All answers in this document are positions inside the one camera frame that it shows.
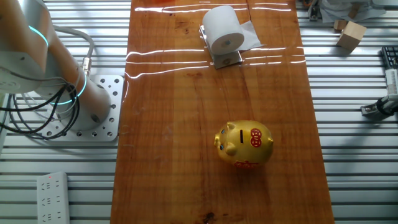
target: electrical outlet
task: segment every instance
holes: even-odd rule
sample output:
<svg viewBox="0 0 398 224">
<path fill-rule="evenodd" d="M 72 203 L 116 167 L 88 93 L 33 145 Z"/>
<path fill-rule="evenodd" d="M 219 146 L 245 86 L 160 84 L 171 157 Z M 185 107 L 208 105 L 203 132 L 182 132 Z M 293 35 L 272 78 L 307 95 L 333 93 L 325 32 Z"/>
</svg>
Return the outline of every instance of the electrical outlet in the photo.
<svg viewBox="0 0 398 224">
<path fill-rule="evenodd" d="M 69 224 L 66 173 L 57 172 L 37 178 L 37 223 Z"/>
</svg>

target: gold piggy bank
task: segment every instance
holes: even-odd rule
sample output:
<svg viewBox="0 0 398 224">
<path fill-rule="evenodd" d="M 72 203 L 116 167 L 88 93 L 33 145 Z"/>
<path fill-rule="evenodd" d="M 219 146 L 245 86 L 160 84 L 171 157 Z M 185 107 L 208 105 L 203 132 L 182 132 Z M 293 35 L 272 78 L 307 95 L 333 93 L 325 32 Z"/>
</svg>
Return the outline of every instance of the gold piggy bank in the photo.
<svg viewBox="0 0 398 224">
<path fill-rule="evenodd" d="M 271 132 L 257 121 L 227 122 L 214 140 L 222 160 L 244 169 L 265 164 L 272 155 L 273 143 Z"/>
</svg>

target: slotted metal surface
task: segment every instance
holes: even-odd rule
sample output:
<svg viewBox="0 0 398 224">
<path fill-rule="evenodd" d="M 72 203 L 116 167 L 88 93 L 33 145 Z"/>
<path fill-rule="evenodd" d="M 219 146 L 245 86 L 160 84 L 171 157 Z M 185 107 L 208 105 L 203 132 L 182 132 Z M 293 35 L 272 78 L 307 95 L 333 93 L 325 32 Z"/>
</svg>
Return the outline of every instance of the slotted metal surface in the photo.
<svg viewBox="0 0 398 224">
<path fill-rule="evenodd" d="M 130 0 L 45 3 L 55 25 L 93 36 L 93 75 L 123 75 Z M 361 22 L 368 30 L 348 55 L 335 47 L 339 34 L 332 24 L 309 22 L 301 3 L 297 6 L 336 223 L 398 223 L 396 117 L 373 123 L 359 111 L 387 93 L 378 53 L 383 45 L 398 45 L 398 11 Z M 59 35 L 81 61 L 88 44 Z M 33 127 L 40 125 L 35 114 L 26 116 Z M 109 223 L 117 147 L 117 142 L 52 147 L 9 133 L 0 153 L 0 223 L 36 224 L 36 177 L 57 171 L 68 174 L 71 223 Z"/>
</svg>

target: toilet paper holder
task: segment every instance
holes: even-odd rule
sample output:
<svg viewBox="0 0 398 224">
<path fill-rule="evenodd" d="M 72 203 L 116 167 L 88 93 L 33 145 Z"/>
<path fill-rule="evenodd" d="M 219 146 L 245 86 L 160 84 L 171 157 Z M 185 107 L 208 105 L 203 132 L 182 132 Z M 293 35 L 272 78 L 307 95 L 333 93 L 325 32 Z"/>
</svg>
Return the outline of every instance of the toilet paper holder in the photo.
<svg viewBox="0 0 398 224">
<path fill-rule="evenodd" d="M 207 42 L 205 27 L 202 25 L 202 26 L 200 26 L 199 30 L 201 32 L 203 40 L 206 43 L 206 46 L 207 46 L 207 49 L 209 50 L 211 58 L 213 59 L 213 63 L 214 63 L 214 66 L 216 69 L 227 67 L 227 66 L 230 66 L 230 65 L 233 65 L 233 64 L 243 61 L 239 51 L 231 52 L 231 53 L 224 54 L 224 55 L 213 54 L 210 50 L 210 45 Z"/>
</svg>

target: bolt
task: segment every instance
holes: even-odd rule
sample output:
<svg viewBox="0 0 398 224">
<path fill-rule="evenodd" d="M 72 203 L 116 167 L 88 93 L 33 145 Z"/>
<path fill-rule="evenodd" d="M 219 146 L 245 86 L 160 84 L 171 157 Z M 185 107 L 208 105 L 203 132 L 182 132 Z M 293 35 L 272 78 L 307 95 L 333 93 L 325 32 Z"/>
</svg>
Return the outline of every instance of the bolt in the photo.
<svg viewBox="0 0 398 224">
<path fill-rule="evenodd" d="M 227 58 L 227 59 L 223 60 L 223 63 L 225 65 L 229 65 L 229 63 L 231 63 L 231 59 Z"/>
</svg>

